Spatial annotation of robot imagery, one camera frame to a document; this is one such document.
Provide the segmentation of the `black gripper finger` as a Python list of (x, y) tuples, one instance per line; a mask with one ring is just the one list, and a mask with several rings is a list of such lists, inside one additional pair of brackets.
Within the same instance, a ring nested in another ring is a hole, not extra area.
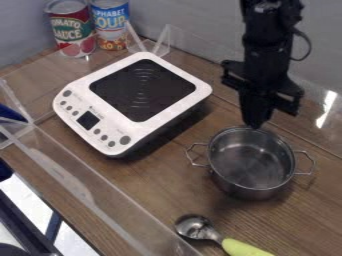
[(239, 94), (239, 102), (244, 124), (253, 129), (259, 129), (272, 115), (272, 98), (268, 95), (247, 91)]

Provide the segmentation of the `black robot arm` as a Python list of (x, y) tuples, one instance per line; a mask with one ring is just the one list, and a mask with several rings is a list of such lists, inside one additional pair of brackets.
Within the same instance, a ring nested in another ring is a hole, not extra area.
[(244, 55), (243, 61), (221, 61), (221, 84), (237, 91), (241, 119), (253, 129), (273, 110), (297, 115), (304, 90), (288, 77), (289, 62), (303, 61), (312, 50), (295, 27), (301, 9), (300, 0), (240, 0)]

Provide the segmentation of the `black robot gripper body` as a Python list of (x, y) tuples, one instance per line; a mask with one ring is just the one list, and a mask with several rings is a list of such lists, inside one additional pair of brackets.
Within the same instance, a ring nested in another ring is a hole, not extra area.
[(244, 48), (241, 61), (223, 60), (221, 83), (237, 93), (251, 91), (272, 98), (273, 110), (295, 116), (304, 91), (288, 77), (291, 46)]

